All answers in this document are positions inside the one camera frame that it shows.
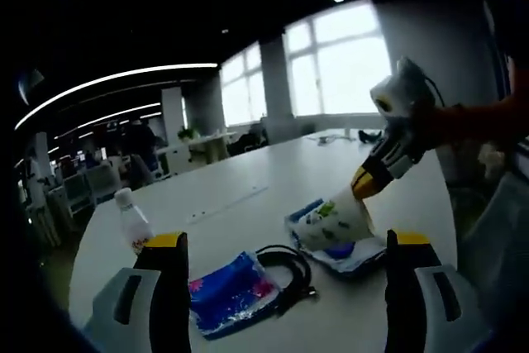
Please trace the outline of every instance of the plastic bottle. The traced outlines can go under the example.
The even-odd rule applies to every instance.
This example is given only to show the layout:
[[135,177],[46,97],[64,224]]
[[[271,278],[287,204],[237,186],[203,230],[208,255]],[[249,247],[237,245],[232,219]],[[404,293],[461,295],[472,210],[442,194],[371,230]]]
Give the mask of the plastic bottle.
[[152,237],[153,233],[149,221],[143,212],[134,204],[130,188],[118,190],[114,194],[116,204],[121,210],[123,236],[136,255],[141,253],[143,245]]

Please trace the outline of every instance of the window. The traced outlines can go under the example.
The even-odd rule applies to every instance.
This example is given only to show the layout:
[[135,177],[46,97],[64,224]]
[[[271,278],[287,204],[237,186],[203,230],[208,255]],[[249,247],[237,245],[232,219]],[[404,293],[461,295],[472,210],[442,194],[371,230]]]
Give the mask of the window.
[[183,127],[188,128],[188,114],[185,111],[185,100],[182,97],[182,116],[183,116]]
[[293,113],[376,113],[369,95],[391,74],[371,2],[353,2],[286,29]]
[[265,84],[257,43],[222,66],[221,86],[227,126],[256,122],[266,116]]

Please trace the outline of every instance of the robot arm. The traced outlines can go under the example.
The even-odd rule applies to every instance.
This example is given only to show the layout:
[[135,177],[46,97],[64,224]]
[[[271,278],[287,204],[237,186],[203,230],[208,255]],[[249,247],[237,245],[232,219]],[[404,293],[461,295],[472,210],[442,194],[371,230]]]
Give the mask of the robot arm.
[[371,98],[386,119],[384,135],[356,171],[351,187],[358,199],[383,190],[401,178],[422,158],[427,148],[421,145],[411,123],[417,106],[434,107],[435,98],[427,82],[433,83],[411,60],[403,58],[397,73],[371,90]]

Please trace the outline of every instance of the plastic bag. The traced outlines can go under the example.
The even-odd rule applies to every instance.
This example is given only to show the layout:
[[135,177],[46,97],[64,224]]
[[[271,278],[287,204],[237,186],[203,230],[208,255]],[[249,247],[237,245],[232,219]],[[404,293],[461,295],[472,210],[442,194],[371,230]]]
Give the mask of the plastic bag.
[[314,260],[324,264],[336,274],[348,279],[378,269],[382,265],[381,259],[384,256],[385,245],[377,237],[360,240],[356,243],[341,243],[327,250],[311,251],[303,246],[293,232],[292,224],[298,222],[299,219],[305,217],[310,212],[316,211],[323,203],[323,199],[319,198],[309,203],[306,207],[285,217],[285,226],[296,248]]
[[230,264],[189,284],[191,313],[206,339],[246,328],[273,313],[280,289],[256,256],[243,252]]

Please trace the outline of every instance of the desk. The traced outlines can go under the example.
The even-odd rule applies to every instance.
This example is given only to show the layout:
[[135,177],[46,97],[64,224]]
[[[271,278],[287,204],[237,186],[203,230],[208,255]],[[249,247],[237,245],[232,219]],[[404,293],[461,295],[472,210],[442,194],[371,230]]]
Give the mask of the desk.
[[[312,137],[342,132],[323,131]],[[188,233],[190,278],[196,279],[243,250],[288,244],[284,216],[340,191],[370,148],[348,140],[318,146],[303,137],[166,179],[134,194],[157,233]],[[426,153],[417,166],[366,205],[377,234],[385,236],[390,227],[424,233],[441,262],[456,266],[454,220],[435,151]],[[86,323],[93,297],[119,269],[132,267],[135,260],[122,239],[117,206],[113,202],[99,205],[75,259],[69,296],[74,324]],[[320,265],[311,266],[312,282],[320,293],[317,302],[300,302],[280,318],[218,341],[205,341],[191,324],[193,351],[384,351],[384,272],[347,284]]]
[[185,146],[204,145],[206,149],[206,161],[211,164],[215,161],[224,160],[228,157],[225,139],[235,135],[235,132],[225,132],[222,134],[213,134],[212,136],[201,136],[194,140],[180,142],[176,145],[169,145],[156,151],[157,155],[168,154],[174,150],[181,149]]

